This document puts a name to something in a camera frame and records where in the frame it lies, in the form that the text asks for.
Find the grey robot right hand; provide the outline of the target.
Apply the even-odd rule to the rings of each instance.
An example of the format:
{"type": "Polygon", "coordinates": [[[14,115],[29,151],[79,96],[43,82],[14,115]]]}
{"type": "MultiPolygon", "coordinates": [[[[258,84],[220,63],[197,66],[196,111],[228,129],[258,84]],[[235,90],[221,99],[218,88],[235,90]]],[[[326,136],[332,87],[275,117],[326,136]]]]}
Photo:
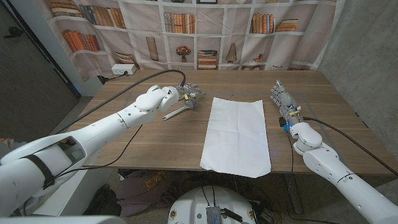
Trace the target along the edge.
{"type": "Polygon", "coordinates": [[[280,80],[276,80],[271,93],[271,100],[277,105],[280,114],[288,122],[289,126],[299,123],[301,107],[297,105],[294,98],[285,90],[280,80]]]}

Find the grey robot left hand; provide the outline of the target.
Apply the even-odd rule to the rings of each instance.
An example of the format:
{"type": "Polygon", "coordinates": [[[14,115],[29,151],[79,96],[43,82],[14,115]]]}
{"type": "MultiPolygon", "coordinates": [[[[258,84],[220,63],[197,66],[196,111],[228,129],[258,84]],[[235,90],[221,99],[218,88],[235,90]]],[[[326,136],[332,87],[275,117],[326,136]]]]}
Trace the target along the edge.
{"type": "Polygon", "coordinates": [[[197,100],[204,97],[197,84],[185,83],[183,86],[177,87],[179,100],[184,100],[184,105],[179,108],[180,111],[192,110],[197,105],[197,100]]]}

